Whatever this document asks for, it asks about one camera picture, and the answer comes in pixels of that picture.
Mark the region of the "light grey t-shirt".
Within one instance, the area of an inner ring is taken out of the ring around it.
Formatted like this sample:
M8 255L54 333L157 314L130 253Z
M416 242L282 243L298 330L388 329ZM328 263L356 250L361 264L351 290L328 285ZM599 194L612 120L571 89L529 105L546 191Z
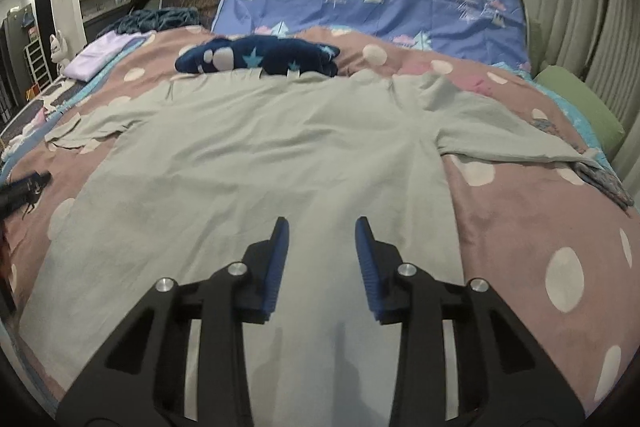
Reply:
M53 130L59 150L115 143L53 213L53 239L20 322L70 387L161 277L206 279L288 220L276 313L245 337L255 421L383 426L397 327L368 312L355 223L437 280L463 280L442 156L557 164L573 147L491 98L435 75L171 79Z

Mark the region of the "white ladder shelf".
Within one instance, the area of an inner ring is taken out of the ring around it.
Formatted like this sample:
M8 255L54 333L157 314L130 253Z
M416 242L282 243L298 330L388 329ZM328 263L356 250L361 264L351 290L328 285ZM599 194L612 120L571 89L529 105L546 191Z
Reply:
M32 40L23 49L26 67L32 84L42 91L50 86L52 77L44 49L39 38Z

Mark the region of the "lavender folded cloth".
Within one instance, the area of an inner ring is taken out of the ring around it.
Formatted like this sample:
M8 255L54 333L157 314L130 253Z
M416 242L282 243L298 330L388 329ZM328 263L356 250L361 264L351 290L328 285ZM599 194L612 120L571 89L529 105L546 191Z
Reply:
M145 40L148 37L148 32L119 35L115 31L109 31L79 52L62 69L62 75L73 80L89 82L123 49L133 42Z

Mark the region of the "pink polka dot duvet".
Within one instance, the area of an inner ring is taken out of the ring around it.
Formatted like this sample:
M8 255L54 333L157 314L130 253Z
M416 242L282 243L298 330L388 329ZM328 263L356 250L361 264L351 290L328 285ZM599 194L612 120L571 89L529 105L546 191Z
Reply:
M314 28L314 43L337 46L340 72L348 78L376 75L435 75L458 89L491 98L536 129L562 139L577 159L593 160L559 107L521 77L504 69L434 52L392 46L358 32ZM10 170L12 178L49 170L52 180L40 201L6 225L9 271L17 303L10 323L16 345L32 377L57 405L70 387L44 369L20 333L20 322L53 239L53 213L79 194L114 146L113 138L85 150L59 150L50 133L101 106L125 103L171 79L215 74L183 74L177 58L210 39L198 26L162 31L119 60L100 87L70 106L55 127L30 144ZM261 69L247 70L270 76ZM570 384L586 412L610 393L639 346L639 213L623 210L578 178L570 165L491 161L448 153L442 156L458 230L463 280L486 280L527 326Z

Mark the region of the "dark teal knitted blanket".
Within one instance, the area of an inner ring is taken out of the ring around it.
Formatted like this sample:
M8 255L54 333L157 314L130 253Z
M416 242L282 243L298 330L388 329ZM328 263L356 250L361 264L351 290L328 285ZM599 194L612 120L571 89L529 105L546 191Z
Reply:
M99 37L114 31L116 35L146 34L150 31L165 31L186 26L198 26L200 13L195 8L143 9L131 12L107 25Z

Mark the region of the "multicolour knitted cloth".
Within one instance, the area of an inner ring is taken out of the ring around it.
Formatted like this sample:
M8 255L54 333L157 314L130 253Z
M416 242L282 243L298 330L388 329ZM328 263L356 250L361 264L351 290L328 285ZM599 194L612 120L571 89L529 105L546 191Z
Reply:
M606 169L592 167L584 162L573 162L570 168L579 179L596 188L612 202L615 202L618 207L623 210L634 207L634 199L624 189L622 182L617 179L614 173Z

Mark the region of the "green pillow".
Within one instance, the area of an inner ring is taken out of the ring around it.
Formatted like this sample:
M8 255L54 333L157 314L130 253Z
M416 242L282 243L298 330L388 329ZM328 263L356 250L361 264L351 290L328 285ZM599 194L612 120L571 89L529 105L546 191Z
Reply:
M551 65L540 72L535 81L572 104L590 124L605 155L613 157L622 145L626 132L608 106L582 80L561 66Z

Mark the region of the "navy star plush blanket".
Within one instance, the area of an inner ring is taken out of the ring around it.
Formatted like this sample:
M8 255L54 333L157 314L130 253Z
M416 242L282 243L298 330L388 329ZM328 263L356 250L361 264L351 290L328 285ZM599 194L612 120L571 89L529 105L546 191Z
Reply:
M261 69L268 75L320 72L337 75L341 50L299 38L252 35L239 39L213 38L186 51L175 61L183 74L210 74L233 69Z

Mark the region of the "blue tree pattern pillow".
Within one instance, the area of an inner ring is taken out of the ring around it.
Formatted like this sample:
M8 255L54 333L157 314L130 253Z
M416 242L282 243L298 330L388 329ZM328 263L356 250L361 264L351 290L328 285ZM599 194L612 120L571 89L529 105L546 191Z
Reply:
M395 46L529 69L523 0L221 0L213 32L292 37L321 26Z

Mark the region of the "grey curtain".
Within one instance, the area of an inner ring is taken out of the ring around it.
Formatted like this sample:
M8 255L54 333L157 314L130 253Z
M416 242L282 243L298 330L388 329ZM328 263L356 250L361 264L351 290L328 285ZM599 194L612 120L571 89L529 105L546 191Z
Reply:
M611 154L629 191L639 190L639 0L540 0L542 64L585 80L626 131Z

